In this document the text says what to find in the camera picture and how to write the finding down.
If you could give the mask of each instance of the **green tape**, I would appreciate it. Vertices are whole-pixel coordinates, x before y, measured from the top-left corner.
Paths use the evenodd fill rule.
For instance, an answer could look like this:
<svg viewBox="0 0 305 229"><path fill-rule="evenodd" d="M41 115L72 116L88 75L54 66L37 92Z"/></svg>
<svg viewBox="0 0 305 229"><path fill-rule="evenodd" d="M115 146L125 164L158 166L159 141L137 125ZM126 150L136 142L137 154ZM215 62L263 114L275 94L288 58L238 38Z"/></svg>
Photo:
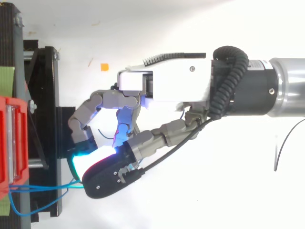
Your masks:
<svg viewBox="0 0 305 229"><path fill-rule="evenodd" d="M0 96L12 97L15 67L0 66ZM0 216L10 215L10 199L5 196L0 200Z"/></svg>
<svg viewBox="0 0 305 229"><path fill-rule="evenodd" d="M9 216L10 215L10 199L9 196L5 196L0 200L0 216Z"/></svg>
<svg viewBox="0 0 305 229"><path fill-rule="evenodd" d="M12 97L15 67L0 66L0 96Z"/></svg>

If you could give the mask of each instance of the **orange sticker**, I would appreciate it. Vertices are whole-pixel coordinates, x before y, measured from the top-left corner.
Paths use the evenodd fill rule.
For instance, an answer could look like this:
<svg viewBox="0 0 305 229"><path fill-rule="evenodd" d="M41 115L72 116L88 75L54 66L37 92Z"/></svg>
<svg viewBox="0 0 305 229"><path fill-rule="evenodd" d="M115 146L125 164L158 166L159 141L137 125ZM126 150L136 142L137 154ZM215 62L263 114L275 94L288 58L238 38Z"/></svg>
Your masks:
<svg viewBox="0 0 305 229"><path fill-rule="evenodd" d="M107 63L101 63L101 71L106 72L109 70L109 64Z"/></svg>

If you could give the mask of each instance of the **red plastic crate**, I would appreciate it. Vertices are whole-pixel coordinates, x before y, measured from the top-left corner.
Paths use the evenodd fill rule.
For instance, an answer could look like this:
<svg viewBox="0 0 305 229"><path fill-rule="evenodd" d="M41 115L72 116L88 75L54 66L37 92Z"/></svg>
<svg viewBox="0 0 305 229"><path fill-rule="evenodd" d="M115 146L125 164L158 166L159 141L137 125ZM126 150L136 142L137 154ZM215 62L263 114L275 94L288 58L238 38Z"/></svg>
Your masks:
<svg viewBox="0 0 305 229"><path fill-rule="evenodd" d="M27 103L16 98L0 97L0 200L9 191L7 158L6 106L15 106L16 173L12 185L29 179Z"/></svg>

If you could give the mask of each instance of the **blue wire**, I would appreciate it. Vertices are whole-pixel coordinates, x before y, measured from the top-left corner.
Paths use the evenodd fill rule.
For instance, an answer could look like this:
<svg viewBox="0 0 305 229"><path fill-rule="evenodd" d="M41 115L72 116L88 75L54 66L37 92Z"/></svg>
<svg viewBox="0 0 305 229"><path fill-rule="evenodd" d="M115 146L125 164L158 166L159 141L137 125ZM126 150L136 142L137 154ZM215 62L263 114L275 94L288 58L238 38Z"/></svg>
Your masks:
<svg viewBox="0 0 305 229"><path fill-rule="evenodd" d="M74 181L74 182L72 182L73 180L74 180L74 179L71 180L71 182L69 183L69 185L72 185L72 184L75 184L75 183L79 183L79 181ZM35 213L37 213L37 212L40 212L40 211L45 210L46 208L52 206L52 205L55 204L57 201L59 201L60 199L62 199L62 198L64 197L64 195L66 195L66 194L68 193L68 191L69 191L69 187L67 187L67 191L66 191L64 194L62 194L60 197L58 197L56 200L54 200L54 201L51 202L50 204L48 204L48 205L46 205L46 206L44 206L44 207L42 207L42 208L40 208L40 209L37 209L37 210L35 210L35 211L32 211L32 212L30 212L30 213L27 213L27 214L23 214L23 213L20 213L20 212L17 211L17 209L16 209L16 207L15 207L15 204L14 204L13 197L12 197L12 195L11 195L11 190L10 190L10 189L9 189L9 199L10 199L10 204L11 204L11 207L12 207L13 211L14 211L18 216L30 216L30 215L33 215L33 214L35 214Z"/></svg>
<svg viewBox="0 0 305 229"><path fill-rule="evenodd" d="M69 186L67 188L84 188L84 186ZM52 191L52 190L58 190L58 189L61 189L61 188L52 188L52 189L49 189L49 188L37 188L37 189L27 189L27 190L14 190L14 189L11 189L10 191L11 192L18 192L18 193L23 193L23 192L43 192L43 191Z"/></svg>
<svg viewBox="0 0 305 229"><path fill-rule="evenodd" d="M56 200L54 200L52 203L40 208L40 209L37 209L35 211L32 211L30 213L27 213L27 214L23 214L23 213L20 213L17 211L16 207L15 207L15 204L14 204L14 201L13 201L13 197L11 196L11 192L9 191L9 199L10 199L10 204L11 204L11 207L13 208L14 212L18 215L18 216L30 216L30 215L33 215L37 212L40 212L42 210L45 210L46 208L50 207L51 205L55 204L57 201L59 201L61 198L63 198L64 195L66 195L68 193L69 189L67 189L67 191L62 194L60 197L58 197Z"/></svg>
<svg viewBox="0 0 305 229"><path fill-rule="evenodd" d="M36 188L36 189L49 189L49 190L57 190L57 189L63 189L63 188L68 188L71 185L75 185L80 183L80 180L70 182L69 184L66 185L61 185L61 186L55 186L55 187L48 187L48 186L35 186L35 185L10 185L10 187L25 187L25 188Z"/></svg>

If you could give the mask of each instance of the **cyan light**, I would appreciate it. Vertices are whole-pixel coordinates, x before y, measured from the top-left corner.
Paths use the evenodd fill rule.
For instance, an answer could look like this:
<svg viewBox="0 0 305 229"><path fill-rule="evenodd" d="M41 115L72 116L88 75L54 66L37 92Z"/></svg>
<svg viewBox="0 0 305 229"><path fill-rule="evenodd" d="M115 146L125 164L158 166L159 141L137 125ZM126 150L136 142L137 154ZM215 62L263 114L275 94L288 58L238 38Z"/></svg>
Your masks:
<svg viewBox="0 0 305 229"><path fill-rule="evenodd" d="M77 175L82 180L82 176L91 166L115 153L115 149L111 146L102 146L90 154L74 156L72 162Z"/></svg>

